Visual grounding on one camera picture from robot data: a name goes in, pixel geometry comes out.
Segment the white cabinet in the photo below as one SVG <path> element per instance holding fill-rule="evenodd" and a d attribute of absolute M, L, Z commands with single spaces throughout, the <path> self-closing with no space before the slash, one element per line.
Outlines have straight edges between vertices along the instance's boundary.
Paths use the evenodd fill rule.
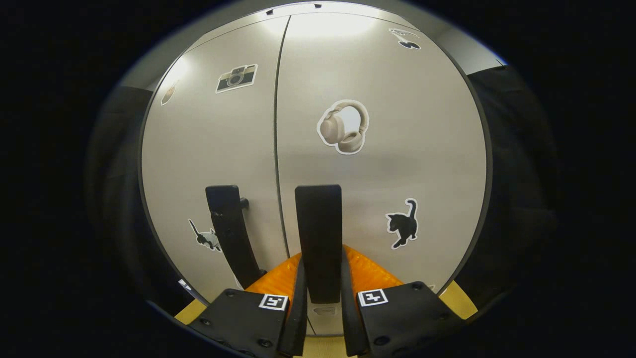
<path fill-rule="evenodd" d="M 175 267 L 208 301 L 237 284 L 223 254 L 200 245 L 188 222 L 192 219 L 200 232 L 213 228 L 206 186 L 235 184 L 248 198 L 245 224 L 261 268 L 287 259 L 273 111 L 288 20 L 241 27 L 184 54 L 162 80 L 146 119 L 141 170 L 151 223 Z M 252 85 L 216 93 L 222 74 L 251 64 L 258 65 Z M 165 93 L 175 83 L 166 102 Z"/>
<path fill-rule="evenodd" d="M 399 43 L 404 39 L 407 47 Z M 341 100 L 355 100 L 369 114 L 364 146 L 353 155 L 325 145 L 317 130 L 325 111 Z M 422 280 L 437 292 L 452 279 L 480 217 L 486 148 L 468 86 L 426 35 L 359 15 L 292 15 L 276 116 L 291 255 L 300 251 L 294 189 L 339 184 L 344 244 L 403 282 Z M 418 204 L 417 239 L 394 250 L 398 234 L 388 232 L 386 214 L 409 214 L 409 198 Z M 340 305 L 332 305 L 334 315 L 314 312 L 323 306 L 329 305 L 308 307 L 316 333 L 342 333 Z"/>

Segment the black handle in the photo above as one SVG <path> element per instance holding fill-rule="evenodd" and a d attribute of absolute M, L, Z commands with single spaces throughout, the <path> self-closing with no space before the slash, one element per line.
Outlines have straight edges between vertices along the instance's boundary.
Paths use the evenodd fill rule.
<path fill-rule="evenodd" d="M 313 303 L 340 302 L 342 190 L 339 185 L 297 187 L 296 216 Z"/>
<path fill-rule="evenodd" d="M 249 202 L 240 197 L 236 185 L 207 187 L 205 196 L 223 255 L 238 282 L 246 289 L 263 275 L 256 263 L 243 219 L 242 209 L 247 208 Z"/>

